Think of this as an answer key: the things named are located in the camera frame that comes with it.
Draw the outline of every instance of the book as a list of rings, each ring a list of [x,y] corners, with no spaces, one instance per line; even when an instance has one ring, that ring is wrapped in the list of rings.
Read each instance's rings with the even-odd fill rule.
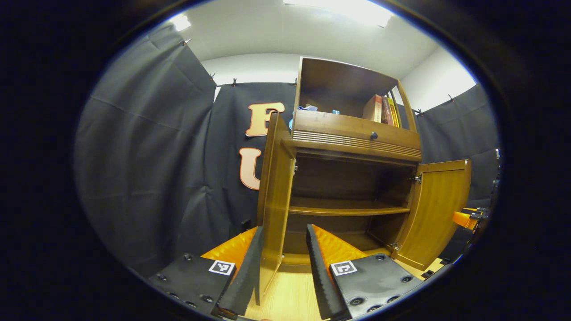
[[[387,123],[383,118],[383,99],[379,95],[374,95],[363,107],[363,118],[378,123]]]
[[[389,106],[389,99],[383,97],[383,118],[386,118],[387,122],[385,124],[394,126],[393,115],[391,113],[391,107]]]
[[[400,127],[400,123],[399,123],[399,116],[397,114],[397,110],[396,110],[396,105],[394,103],[394,101],[391,98],[387,98],[388,103],[389,103],[389,108],[391,109],[391,116],[393,119],[393,126],[395,127]]]

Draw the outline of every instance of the cabinet door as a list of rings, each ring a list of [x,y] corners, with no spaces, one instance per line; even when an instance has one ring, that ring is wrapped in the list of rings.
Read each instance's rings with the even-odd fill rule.
[[[262,295],[282,262],[294,158],[291,136],[286,124],[278,113],[272,113],[258,195],[258,225],[264,227],[260,262]]]
[[[416,175],[410,215],[392,257],[425,270],[442,252],[456,231],[454,211],[466,206],[471,161],[422,164]]]

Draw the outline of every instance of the drawer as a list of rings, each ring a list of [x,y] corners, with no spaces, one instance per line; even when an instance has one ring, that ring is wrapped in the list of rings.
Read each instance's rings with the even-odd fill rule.
[[[297,147],[422,160],[418,133],[363,118],[296,110],[292,135]]]

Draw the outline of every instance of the orange letter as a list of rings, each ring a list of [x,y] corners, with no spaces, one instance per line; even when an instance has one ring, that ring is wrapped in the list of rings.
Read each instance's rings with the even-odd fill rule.
[[[238,152],[242,156],[242,161],[240,162],[240,180],[242,184],[259,191],[260,180],[256,178],[254,171],[256,170],[256,158],[262,154],[262,151],[245,147]]]
[[[282,103],[255,103],[249,105],[248,109],[252,111],[250,128],[246,130],[246,136],[249,137],[266,136],[268,134],[268,128],[266,128],[266,122],[270,121],[270,113],[266,114],[268,109],[279,113],[283,113],[286,110]]]

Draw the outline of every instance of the black curtain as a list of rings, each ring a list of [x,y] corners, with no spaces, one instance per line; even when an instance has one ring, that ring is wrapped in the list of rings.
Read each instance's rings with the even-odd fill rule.
[[[93,228],[143,276],[192,251],[199,231],[211,243],[227,236],[227,218],[208,210],[204,177],[216,84],[182,44],[172,26],[161,27],[121,53],[88,98],[75,141]]]
[[[258,190],[248,188],[240,180],[242,157],[239,150],[253,148],[261,151],[254,171],[255,177],[260,179],[266,136],[246,136],[252,119],[248,107],[252,104],[282,103],[282,118],[288,123],[293,118],[295,89],[291,83],[240,83],[220,88],[212,108],[204,158],[208,164],[205,175],[216,211],[230,219],[228,237],[240,233],[244,221],[250,219],[255,225],[258,211]],[[200,247],[209,250],[216,245],[201,244]]]
[[[492,106],[479,84],[453,100],[416,116],[423,163],[471,158],[468,207],[486,207],[497,174],[496,149],[500,148]]]

